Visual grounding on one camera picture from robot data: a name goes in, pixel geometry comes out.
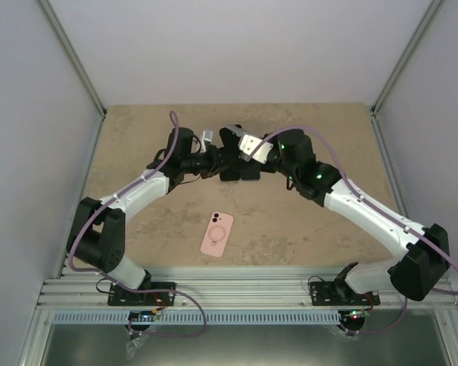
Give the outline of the black phone case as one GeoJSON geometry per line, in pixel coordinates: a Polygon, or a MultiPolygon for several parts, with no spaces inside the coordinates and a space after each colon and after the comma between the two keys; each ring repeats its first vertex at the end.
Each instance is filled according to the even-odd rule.
{"type": "Polygon", "coordinates": [[[239,181],[241,179],[240,172],[234,169],[226,169],[219,173],[221,181],[239,181]]]}

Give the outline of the black phone with blue edge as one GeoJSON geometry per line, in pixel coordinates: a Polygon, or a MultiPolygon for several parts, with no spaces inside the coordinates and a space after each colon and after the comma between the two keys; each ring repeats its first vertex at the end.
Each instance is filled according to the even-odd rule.
{"type": "Polygon", "coordinates": [[[259,181],[260,180],[260,165],[257,162],[246,164],[240,170],[241,181],[259,181]]]}

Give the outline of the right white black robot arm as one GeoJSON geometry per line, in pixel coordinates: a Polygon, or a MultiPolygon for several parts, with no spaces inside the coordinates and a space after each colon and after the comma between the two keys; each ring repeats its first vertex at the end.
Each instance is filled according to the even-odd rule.
{"type": "Polygon", "coordinates": [[[389,260],[350,263],[334,279],[336,298],[355,303],[371,291],[395,290],[422,301],[450,268],[447,231],[435,223],[409,220],[360,190],[339,162],[317,160],[303,130],[285,128],[264,136],[265,165],[284,175],[302,197],[314,201],[367,232],[391,254],[389,260]]]}

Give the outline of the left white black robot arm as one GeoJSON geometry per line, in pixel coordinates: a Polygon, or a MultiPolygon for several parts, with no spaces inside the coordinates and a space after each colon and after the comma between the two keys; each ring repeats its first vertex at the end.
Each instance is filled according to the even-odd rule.
{"type": "Polygon", "coordinates": [[[150,273],[125,252],[126,226],[149,204],[181,185],[185,175],[206,179],[227,169],[227,147],[209,143],[193,152],[194,137],[188,128],[174,128],[164,157],[156,155],[140,177],[102,199],[85,197],[79,202],[66,244],[71,269],[82,270],[74,265],[77,258],[92,271],[122,284],[133,303],[143,304],[151,298],[150,273]]]}

